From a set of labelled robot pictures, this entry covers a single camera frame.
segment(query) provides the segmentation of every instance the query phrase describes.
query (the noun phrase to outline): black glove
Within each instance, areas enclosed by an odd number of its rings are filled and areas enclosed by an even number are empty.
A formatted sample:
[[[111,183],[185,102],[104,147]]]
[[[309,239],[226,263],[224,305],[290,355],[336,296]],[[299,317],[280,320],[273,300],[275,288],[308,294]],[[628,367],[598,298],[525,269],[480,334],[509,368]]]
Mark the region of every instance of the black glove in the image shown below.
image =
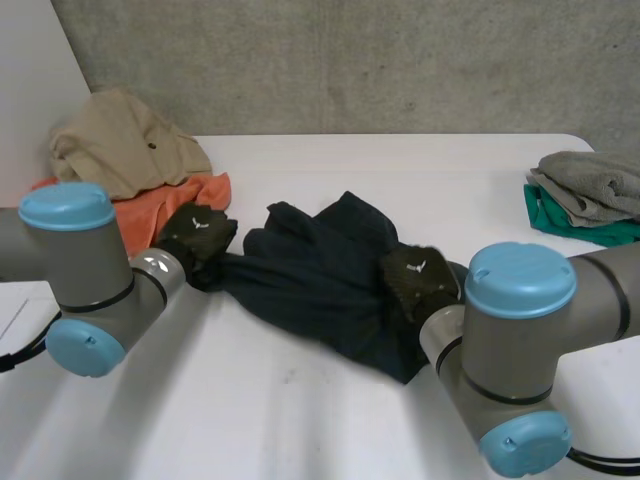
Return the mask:
[[[153,246],[176,257],[193,285],[204,266],[226,252],[237,229],[223,211],[189,202],[169,218]]]
[[[433,313],[464,302],[467,269],[447,262],[433,247],[401,246],[380,263],[385,283],[417,334]]]

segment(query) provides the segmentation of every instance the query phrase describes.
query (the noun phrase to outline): blue joint cap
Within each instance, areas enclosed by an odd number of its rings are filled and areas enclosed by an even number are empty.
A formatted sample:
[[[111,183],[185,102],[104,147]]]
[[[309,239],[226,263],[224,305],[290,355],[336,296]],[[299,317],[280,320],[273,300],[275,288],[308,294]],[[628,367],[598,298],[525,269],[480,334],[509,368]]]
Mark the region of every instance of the blue joint cap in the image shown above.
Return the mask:
[[[55,232],[102,227],[116,217],[109,195],[94,183],[60,183],[35,190],[20,202],[18,213],[27,225]]]
[[[467,301],[498,318],[527,319],[564,307],[576,292],[573,266],[563,255],[535,244],[496,243],[471,260]]]
[[[120,342],[101,328],[70,318],[54,322],[45,342],[56,363],[81,377],[103,377],[126,355]]]
[[[509,420],[480,440],[491,468],[507,478],[535,475],[562,460],[571,448],[571,429],[561,413],[534,412]]]

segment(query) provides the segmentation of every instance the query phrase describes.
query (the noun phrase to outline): black cable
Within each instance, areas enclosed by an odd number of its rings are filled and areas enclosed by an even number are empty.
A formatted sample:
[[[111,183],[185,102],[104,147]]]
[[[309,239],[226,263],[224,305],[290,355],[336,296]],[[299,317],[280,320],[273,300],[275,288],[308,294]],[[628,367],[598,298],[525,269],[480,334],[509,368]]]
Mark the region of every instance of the black cable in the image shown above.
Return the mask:
[[[579,450],[574,450],[573,448],[567,454],[567,458],[576,462],[578,465],[582,465],[585,468],[591,469],[595,472],[606,473],[608,475],[616,475],[618,477],[636,477],[640,476],[640,465],[607,465],[606,463],[599,463],[597,461],[592,461],[587,458],[581,456]],[[613,461],[625,461],[625,460],[633,460],[626,458],[616,458],[610,459]]]
[[[0,373],[13,370],[16,368],[16,365],[20,365],[21,363],[31,360],[44,352],[47,349],[44,338],[47,336],[47,332],[49,331],[49,328],[51,328],[53,322],[58,320],[61,316],[62,312],[58,312],[36,338],[31,340],[17,352],[0,356]]]
[[[573,455],[578,455],[582,458],[585,458],[587,460],[593,460],[596,462],[603,462],[603,463],[619,463],[619,464],[629,464],[629,463],[639,463],[640,464],[640,457],[635,457],[635,458],[616,458],[616,457],[601,457],[598,455],[592,455],[590,453],[586,453],[583,452],[582,450],[578,450],[576,448],[572,448],[571,452]]]
[[[14,355],[16,355],[17,353],[20,353],[24,350],[31,350],[33,347],[35,347],[36,345],[38,345],[42,340],[44,340],[44,337],[47,336],[47,333],[49,332],[49,328],[51,328],[51,325],[53,325],[53,322],[55,322],[56,320],[59,320],[60,317],[62,317],[62,312],[58,312],[55,314],[55,316],[51,319],[51,321],[49,321],[49,323],[47,324],[46,327],[44,327],[44,330],[42,330],[38,336],[36,338],[34,338],[33,340],[31,340],[24,348],[20,349],[18,352],[16,352]]]

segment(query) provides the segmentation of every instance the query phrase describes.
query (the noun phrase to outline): tan jacket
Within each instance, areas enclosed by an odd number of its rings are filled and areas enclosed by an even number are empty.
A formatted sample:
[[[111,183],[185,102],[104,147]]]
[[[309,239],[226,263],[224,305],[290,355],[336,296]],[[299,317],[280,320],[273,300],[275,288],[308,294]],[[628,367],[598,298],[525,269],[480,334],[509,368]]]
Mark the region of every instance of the tan jacket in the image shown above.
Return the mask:
[[[98,183],[113,200],[211,173],[193,137],[120,89],[94,93],[66,127],[53,132],[51,164],[59,180]]]

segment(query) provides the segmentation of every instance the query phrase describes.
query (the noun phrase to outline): clothing pile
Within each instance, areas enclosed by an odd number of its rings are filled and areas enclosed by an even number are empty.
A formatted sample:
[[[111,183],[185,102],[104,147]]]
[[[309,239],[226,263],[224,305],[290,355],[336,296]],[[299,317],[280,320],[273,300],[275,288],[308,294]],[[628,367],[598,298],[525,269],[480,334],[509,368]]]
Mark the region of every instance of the clothing pile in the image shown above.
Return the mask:
[[[528,180],[533,228],[605,247],[640,239],[640,158],[558,152],[540,160]]]
[[[186,202],[225,210],[231,202],[226,174],[214,176],[198,142],[121,89],[91,95],[51,138],[57,182],[101,185],[116,209],[130,257],[148,248],[169,217]]]

